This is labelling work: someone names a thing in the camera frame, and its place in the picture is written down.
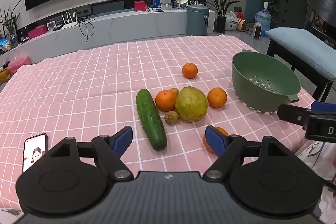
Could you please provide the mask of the brown kiwi back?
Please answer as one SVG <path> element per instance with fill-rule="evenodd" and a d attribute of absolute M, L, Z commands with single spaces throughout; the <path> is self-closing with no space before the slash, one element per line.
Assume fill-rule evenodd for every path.
<path fill-rule="evenodd" d="M 176 95 L 178 95 L 178 93 L 179 93 L 179 89 L 178 88 L 171 88 L 170 90 L 172 92 L 174 92 Z"/>

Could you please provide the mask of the grey pedal trash bin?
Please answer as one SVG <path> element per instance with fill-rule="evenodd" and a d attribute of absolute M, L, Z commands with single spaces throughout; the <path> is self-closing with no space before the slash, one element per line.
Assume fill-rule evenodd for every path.
<path fill-rule="evenodd" d="M 209 7 L 203 5 L 188 5 L 187 36 L 204 36 L 207 34 L 209 10 Z"/>

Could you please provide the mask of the black bench frame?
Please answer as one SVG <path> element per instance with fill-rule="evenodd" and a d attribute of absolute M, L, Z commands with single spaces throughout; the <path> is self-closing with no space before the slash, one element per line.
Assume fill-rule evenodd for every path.
<path fill-rule="evenodd" d="M 266 54 L 271 57 L 278 55 L 291 65 L 292 71 L 297 69 L 316 86 L 313 98 L 319 102 L 326 101 L 334 80 L 327 79 L 321 73 L 317 72 L 311 65 L 307 64 L 305 61 L 301 60 L 299 57 L 286 50 L 283 46 L 272 39 L 270 39 L 270 44 Z"/>

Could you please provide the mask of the potted long-leaf plant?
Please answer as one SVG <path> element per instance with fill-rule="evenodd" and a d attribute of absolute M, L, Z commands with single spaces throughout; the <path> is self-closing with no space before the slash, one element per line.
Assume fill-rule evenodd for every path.
<path fill-rule="evenodd" d="M 212 0 L 212 2 L 207 2 L 210 6 L 215 9 L 217 19 L 215 22 L 215 31 L 221 34 L 225 33 L 225 24 L 227 21 L 226 13 L 228 8 L 240 1 L 235 0 Z"/>

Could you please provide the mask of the pink storage box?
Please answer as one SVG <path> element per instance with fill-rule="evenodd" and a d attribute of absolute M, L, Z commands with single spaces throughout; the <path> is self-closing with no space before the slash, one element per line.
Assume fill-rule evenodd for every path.
<path fill-rule="evenodd" d="M 14 57 L 8 65 L 8 69 L 12 75 L 14 75 L 17 70 L 22 67 L 23 65 L 30 65 L 31 61 L 27 54 L 20 54 Z"/>

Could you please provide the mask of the brown kiwi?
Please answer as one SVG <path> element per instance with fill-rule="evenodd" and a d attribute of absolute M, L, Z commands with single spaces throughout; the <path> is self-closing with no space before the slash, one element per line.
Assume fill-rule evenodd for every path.
<path fill-rule="evenodd" d="M 174 92 L 176 95 L 178 95 L 178 93 L 179 93 L 179 89 L 178 88 L 171 88 L 170 90 L 172 92 Z"/>
<path fill-rule="evenodd" d="M 179 120 L 179 116 L 176 111 L 168 111 L 165 114 L 165 122 L 167 124 L 175 124 Z"/>

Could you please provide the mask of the pink checked tablecloth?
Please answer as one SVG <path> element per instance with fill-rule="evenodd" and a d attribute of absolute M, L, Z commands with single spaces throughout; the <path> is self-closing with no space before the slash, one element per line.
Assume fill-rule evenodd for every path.
<path fill-rule="evenodd" d="M 67 136 L 90 141 L 133 128 L 133 141 L 123 155 L 127 167 L 158 171 L 205 171 L 215 158 L 202 138 L 209 125 L 248 140 L 276 137 L 289 149 L 304 142 L 304 131 L 280 121 L 275 113 L 259 113 L 235 95 L 231 60 L 247 45 L 234 36 L 198 36 L 112 44 L 77 51 L 21 67 L 1 91 L 1 207 L 18 208 L 15 182 L 22 172 L 27 138 L 45 133 L 49 146 Z M 198 67 L 194 79 L 182 67 Z M 195 123 L 165 125 L 167 148 L 150 146 L 139 122 L 135 97 L 146 88 L 152 96 L 187 86 L 208 93 L 222 88 L 228 95 L 223 108 L 209 108 Z"/>

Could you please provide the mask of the large yellow-green pomelo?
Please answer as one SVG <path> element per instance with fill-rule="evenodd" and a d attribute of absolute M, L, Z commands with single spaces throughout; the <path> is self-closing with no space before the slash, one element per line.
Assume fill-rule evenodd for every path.
<path fill-rule="evenodd" d="M 195 87 L 184 87 L 177 95 L 175 108 L 183 121 L 189 123 L 197 122 L 207 114 L 207 97 Z"/>

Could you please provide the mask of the orange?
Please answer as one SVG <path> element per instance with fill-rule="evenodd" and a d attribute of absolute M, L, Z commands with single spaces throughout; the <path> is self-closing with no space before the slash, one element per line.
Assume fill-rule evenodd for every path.
<path fill-rule="evenodd" d="M 220 157 L 227 149 L 229 134 L 221 127 L 207 126 L 203 135 L 203 144 L 207 151 Z"/>
<path fill-rule="evenodd" d="M 198 74 L 198 67 L 193 63 L 186 63 L 182 67 L 182 74 L 187 79 L 194 79 Z"/>
<path fill-rule="evenodd" d="M 227 102 L 227 93 L 222 88 L 213 88 L 209 91 L 207 100 L 212 108 L 221 108 Z"/>
<path fill-rule="evenodd" d="M 159 110 L 168 112 L 175 109 L 177 94 L 172 90 L 163 90 L 155 97 L 155 103 Z"/>

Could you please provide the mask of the potted plant left console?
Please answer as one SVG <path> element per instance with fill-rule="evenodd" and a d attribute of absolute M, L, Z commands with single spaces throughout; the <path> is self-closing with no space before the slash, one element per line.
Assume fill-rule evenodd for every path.
<path fill-rule="evenodd" d="M 15 9 L 20 2 L 21 1 L 18 1 L 13 8 L 9 7 L 7 10 L 1 12 L 1 24 L 8 30 L 9 40 L 11 41 L 12 47 L 16 47 L 19 43 L 17 36 L 17 21 L 20 14 L 16 14 Z"/>

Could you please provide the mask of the dark drawer cabinet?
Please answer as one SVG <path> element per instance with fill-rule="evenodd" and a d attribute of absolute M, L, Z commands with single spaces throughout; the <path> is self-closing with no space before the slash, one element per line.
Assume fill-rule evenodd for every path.
<path fill-rule="evenodd" d="M 277 6 L 279 12 L 274 17 L 274 28 L 303 28 L 307 11 L 306 0 L 278 0 Z"/>

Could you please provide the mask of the green cucumber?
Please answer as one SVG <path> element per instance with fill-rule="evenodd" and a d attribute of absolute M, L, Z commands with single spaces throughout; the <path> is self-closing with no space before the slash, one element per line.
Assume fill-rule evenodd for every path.
<path fill-rule="evenodd" d="M 141 89 L 135 100 L 142 129 L 151 147 L 163 151 L 167 147 L 167 137 L 153 97 L 147 89 Z"/>

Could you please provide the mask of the green colander bowl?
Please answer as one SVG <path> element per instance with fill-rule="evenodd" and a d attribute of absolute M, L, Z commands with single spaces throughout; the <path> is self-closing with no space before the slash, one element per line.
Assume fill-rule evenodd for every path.
<path fill-rule="evenodd" d="M 277 59 L 242 50 L 232 57 L 232 82 L 236 96 L 262 113 L 281 104 L 299 101 L 301 84 L 295 73 Z"/>

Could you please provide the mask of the yellow box on floor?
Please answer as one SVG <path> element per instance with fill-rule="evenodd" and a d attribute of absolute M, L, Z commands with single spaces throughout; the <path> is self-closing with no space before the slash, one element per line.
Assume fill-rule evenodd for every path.
<path fill-rule="evenodd" d="M 0 84 L 6 83 L 11 79 L 11 71 L 9 69 L 2 69 L 0 71 Z"/>

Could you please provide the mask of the brown kiwi front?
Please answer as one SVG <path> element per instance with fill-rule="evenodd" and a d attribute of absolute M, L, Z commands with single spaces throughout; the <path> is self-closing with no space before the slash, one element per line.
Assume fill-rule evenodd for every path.
<path fill-rule="evenodd" d="M 165 122 L 167 124 L 175 124 L 179 120 L 179 116 L 176 111 L 168 111 L 165 114 Z"/>

